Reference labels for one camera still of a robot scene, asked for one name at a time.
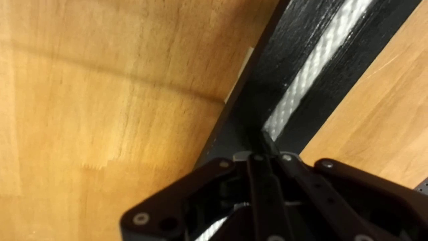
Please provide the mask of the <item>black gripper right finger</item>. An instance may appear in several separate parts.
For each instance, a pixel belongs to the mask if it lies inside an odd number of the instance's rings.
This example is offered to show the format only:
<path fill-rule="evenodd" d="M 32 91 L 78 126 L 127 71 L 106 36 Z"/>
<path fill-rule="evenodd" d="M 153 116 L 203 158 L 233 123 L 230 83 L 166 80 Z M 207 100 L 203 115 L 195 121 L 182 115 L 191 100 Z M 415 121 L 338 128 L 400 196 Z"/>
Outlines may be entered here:
<path fill-rule="evenodd" d="M 313 167 L 280 152 L 266 131 L 251 140 L 292 178 L 340 238 L 428 241 L 428 196 L 334 159 Z"/>

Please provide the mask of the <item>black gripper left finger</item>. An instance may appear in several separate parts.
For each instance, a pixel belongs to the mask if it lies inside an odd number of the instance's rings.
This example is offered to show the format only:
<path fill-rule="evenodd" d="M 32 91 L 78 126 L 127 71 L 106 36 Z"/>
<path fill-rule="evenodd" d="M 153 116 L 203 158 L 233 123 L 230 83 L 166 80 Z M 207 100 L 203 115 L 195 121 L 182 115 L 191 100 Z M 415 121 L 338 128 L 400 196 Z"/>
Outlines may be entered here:
<path fill-rule="evenodd" d="M 197 241 L 223 219 L 209 241 L 266 241 L 260 171 L 268 156 L 217 158 L 123 213 L 122 241 Z"/>

